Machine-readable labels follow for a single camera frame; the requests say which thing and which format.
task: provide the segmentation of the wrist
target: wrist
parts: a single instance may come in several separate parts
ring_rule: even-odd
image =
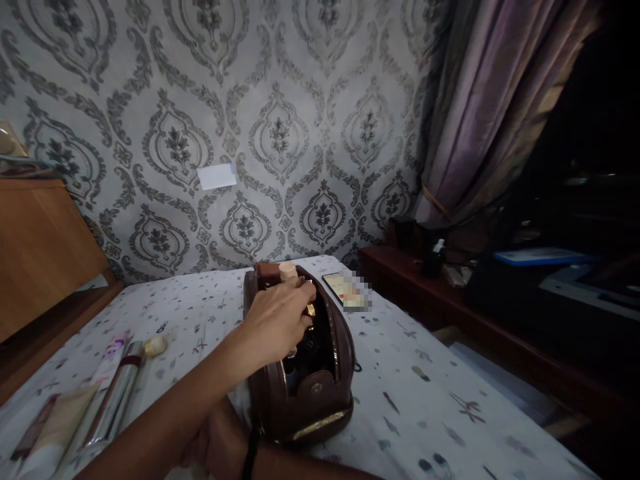
[[[254,343],[253,336],[240,324],[220,344],[221,350],[227,352],[230,370],[238,376],[237,383],[264,366],[260,359],[261,347]]]

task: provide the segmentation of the hand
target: hand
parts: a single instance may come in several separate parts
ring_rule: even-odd
[[[207,420],[182,452],[180,466],[203,467],[218,480],[238,479],[247,455],[249,433],[227,397],[214,406]]]
[[[265,291],[259,291],[237,328],[240,338],[258,356],[258,368],[282,360],[302,340],[311,319],[302,315],[309,302],[315,300],[315,287],[298,278],[289,279]]]

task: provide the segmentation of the wooden headboard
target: wooden headboard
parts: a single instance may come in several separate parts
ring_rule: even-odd
[[[2,404],[123,285],[61,180],[0,179],[0,225]]]

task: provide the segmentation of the white bedsheet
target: white bedsheet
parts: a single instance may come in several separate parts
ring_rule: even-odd
[[[326,255],[296,263],[317,278],[345,269]],[[92,376],[114,334],[130,329],[135,340],[146,340],[162,329],[169,347],[142,368],[125,418],[130,423],[241,322],[246,270],[126,288],[0,409],[1,458],[10,456],[50,394],[72,391]],[[353,376],[355,408],[342,433],[313,448],[317,457],[386,479],[597,478],[391,302],[374,293],[370,312],[345,317],[362,368]],[[230,397],[246,415],[246,383]],[[72,478],[96,454],[71,450],[55,478]],[[191,472],[176,469],[170,477]]]

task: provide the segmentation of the bracelet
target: bracelet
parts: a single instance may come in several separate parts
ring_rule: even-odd
[[[249,449],[245,457],[245,466],[242,468],[242,480],[251,480],[253,476],[253,464],[258,453],[258,440],[260,440],[260,432],[258,432],[257,424],[254,423],[249,435]]]

